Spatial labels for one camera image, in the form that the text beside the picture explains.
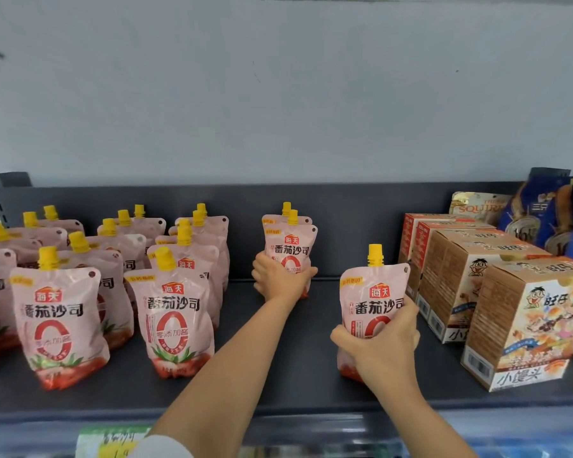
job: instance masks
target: price tag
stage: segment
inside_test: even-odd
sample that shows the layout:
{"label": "price tag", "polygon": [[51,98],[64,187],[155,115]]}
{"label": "price tag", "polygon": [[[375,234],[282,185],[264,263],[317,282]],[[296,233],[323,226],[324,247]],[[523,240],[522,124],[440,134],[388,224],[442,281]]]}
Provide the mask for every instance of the price tag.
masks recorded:
{"label": "price tag", "polygon": [[150,426],[107,426],[83,429],[76,442],[75,458],[125,458],[150,429]]}

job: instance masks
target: white wall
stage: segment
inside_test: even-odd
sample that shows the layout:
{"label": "white wall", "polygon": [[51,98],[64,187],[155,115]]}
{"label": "white wall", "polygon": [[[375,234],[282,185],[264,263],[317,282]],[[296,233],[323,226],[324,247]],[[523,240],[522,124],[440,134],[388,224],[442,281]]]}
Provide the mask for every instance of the white wall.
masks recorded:
{"label": "white wall", "polygon": [[0,171],[38,185],[573,168],[573,6],[0,0]]}

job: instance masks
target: white sleeve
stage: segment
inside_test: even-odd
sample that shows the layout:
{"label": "white sleeve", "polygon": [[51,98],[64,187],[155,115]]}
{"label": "white sleeve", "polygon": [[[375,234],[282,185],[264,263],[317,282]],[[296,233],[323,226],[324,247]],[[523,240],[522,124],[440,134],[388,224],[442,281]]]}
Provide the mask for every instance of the white sleeve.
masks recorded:
{"label": "white sleeve", "polygon": [[165,435],[149,435],[138,442],[128,458],[193,458],[180,442]]}

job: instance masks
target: forearm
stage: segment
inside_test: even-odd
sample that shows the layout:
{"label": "forearm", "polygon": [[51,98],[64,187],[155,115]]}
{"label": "forearm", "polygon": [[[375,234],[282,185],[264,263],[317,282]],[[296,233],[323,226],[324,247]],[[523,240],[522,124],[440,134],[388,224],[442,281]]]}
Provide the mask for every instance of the forearm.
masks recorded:
{"label": "forearm", "polygon": [[418,386],[394,390],[387,387],[378,399],[413,458],[477,456],[451,425],[431,408]]}
{"label": "forearm", "polygon": [[234,456],[289,312],[288,303],[266,302],[191,380],[151,433],[178,440],[195,458]]}

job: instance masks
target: hand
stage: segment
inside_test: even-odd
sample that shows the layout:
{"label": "hand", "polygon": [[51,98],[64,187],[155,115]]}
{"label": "hand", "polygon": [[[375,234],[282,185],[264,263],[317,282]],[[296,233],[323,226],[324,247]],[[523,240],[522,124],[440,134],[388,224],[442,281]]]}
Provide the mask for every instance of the hand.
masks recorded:
{"label": "hand", "polygon": [[360,377],[376,395],[387,383],[397,394],[420,393],[414,369],[414,350],[420,340],[418,307],[408,296],[403,301],[395,318],[371,339],[352,336],[344,325],[331,333],[331,340],[354,359]]}
{"label": "hand", "polygon": [[252,277],[256,281],[255,289],[265,297],[266,302],[280,297],[292,306],[301,297],[306,283],[318,272],[316,267],[310,267],[301,273],[289,273],[265,252],[257,254],[252,266]]}

